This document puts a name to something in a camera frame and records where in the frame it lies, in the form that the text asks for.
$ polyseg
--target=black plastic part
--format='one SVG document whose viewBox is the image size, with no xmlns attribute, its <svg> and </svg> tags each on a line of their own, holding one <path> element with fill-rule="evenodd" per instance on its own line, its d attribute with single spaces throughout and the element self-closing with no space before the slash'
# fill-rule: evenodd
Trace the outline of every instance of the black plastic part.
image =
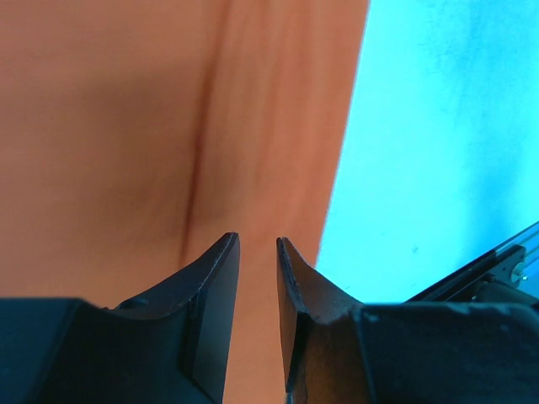
<svg viewBox="0 0 539 404">
<path fill-rule="evenodd" d="M 478 284 L 477 290 L 474 292 L 473 301 L 477 303 L 521 303 L 525 306 L 534 306 L 539 303 L 539 299 L 535 296 L 509 287 L 507 284 L 497 280 L 491 282 L 481 282 Z"/>
<path fill-rule="evenodd" d="M 114 310 L 0 299 L 0 402 L 221 402 L 238 268 L 228 233 Z"/>
<path fill-rule="evenodd" d="M 522 248 L 486 254 L 423 295 L 437 301 L 387 306 L 346 295 L 286 239 L 277 252 L 287 402 L 537 402 L 537 313 L 522 304 L 458 302 L 487 275 L 511 289 L 504 265 L 512 269 Z"/>
<path fill-rule="evenodd" d="M 527 306 L 367 306 L 358 338 L 371 402 L 532 404 L 539 397 L 539 317 Z"/>
<path fill-rule="evenodd" d="M 511 272 L 518 263 L 524 261 L 525 256 L 526 249 L 519 245 L 511 246 L 503 252 L 489 251 L 409 301 L 470 301 L 473 298 L 473 286 L 482 280 L 496 279 L 515 288 L 520 281 L 512 282 Z"/>
</svg>

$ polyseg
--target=blue surface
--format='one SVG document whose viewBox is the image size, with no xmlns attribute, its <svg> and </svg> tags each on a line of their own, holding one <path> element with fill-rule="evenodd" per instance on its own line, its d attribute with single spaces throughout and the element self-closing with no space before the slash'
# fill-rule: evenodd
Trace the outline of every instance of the blue surface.
<svg viewBox="0 0 539 404">
<path fill-rule="evenodd" d="M 539 2 L 371 0 L 317 270 L 399 302 L 539 220 Z"/>
</svg>

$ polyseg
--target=orange surface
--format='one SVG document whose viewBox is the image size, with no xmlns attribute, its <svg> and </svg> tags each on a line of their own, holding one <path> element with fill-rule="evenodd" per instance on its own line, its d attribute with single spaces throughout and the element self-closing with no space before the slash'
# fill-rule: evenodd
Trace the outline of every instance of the orange surface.
<svg viewBox="0 0 539 404">
<path fill-rule="evenodd" d="M 114 306 L 225 231 L 225 402 L 282 402 L 275 238 L 314 261 L 366 0 L 0 5 L 0 295 Z"/>
</svg>

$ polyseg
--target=screw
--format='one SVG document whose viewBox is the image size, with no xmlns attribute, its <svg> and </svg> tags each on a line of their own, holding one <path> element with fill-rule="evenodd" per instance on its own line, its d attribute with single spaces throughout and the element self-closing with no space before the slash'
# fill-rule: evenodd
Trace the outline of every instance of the screw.
<svg viewBox="0 0 539 404">
<path fill-rule="evenodd" d="M 513 271 L 511 272 L 511 282 L 515 283 L 519 280 L 527 280 L 528 277 L 524 275 L 524 263 L 517 263 Z"/>
</svg>

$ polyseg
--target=blue background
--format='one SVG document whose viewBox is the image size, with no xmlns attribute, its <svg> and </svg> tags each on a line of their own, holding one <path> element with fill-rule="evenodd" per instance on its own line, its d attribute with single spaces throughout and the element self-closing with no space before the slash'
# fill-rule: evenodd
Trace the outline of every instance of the blue background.
<svg viewBox="0 0 539 404">
<path fill-rule="evenodd" d="M 539 221 L 538 113 L 539 2 L 372 0 L 317 270 L 399 302 Z"/>
</svg>

